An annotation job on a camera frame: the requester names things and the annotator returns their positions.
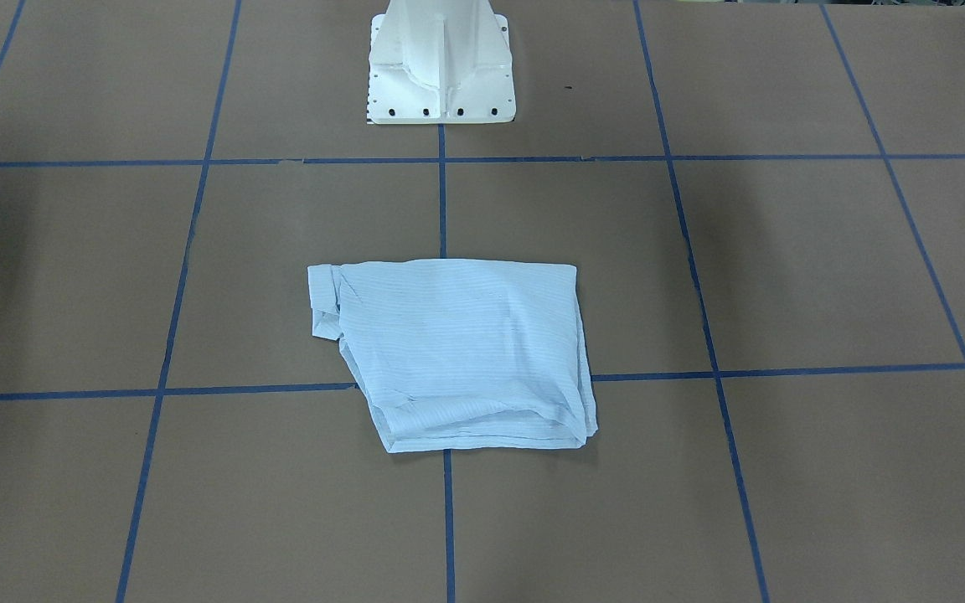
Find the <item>folded cloth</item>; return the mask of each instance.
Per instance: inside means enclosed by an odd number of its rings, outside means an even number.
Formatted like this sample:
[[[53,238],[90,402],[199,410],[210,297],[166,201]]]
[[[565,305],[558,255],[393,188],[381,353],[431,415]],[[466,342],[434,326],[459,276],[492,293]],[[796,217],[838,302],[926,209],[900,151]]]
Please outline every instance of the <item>folded cloth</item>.
[[[575,267],[487,260],[307,268],[387,451],[575,449],[597,431]]]

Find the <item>towel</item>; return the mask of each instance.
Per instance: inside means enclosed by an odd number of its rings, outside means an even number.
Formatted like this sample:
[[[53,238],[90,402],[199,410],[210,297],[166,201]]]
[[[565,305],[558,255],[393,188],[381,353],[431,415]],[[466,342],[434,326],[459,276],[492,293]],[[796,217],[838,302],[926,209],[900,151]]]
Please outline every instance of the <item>towel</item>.
[[[307,268],[383,446],[575,449],[597,431],[575,267],[490,260]]]

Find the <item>striped fabric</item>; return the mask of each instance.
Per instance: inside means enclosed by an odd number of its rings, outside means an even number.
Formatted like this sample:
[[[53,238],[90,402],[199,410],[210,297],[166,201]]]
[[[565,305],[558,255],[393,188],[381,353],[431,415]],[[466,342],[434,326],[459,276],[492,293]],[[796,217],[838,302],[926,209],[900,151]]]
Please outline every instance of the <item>striped fabric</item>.
[[[487,260],[307,268],[387,451],[574,449],[597,431],[575,267]]]

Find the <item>white metal bracket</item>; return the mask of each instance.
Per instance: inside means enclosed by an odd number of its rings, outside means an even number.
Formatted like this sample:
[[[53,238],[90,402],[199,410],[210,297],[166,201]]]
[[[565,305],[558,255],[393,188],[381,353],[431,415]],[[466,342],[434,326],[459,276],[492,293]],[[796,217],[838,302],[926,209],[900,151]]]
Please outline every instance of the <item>white metal bracket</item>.
[[[371,22],[371,123],[516,117],[508,20],[488,0],[390,0]]]

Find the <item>light blue towel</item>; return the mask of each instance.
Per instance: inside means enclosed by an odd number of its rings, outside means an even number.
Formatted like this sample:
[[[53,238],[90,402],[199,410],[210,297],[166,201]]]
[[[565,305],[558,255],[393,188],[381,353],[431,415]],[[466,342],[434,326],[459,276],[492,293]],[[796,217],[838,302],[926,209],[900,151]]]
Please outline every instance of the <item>light blue towel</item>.
[[[597,431],[575,267],[486,260],[307,268],[387,451],[575,449]]]

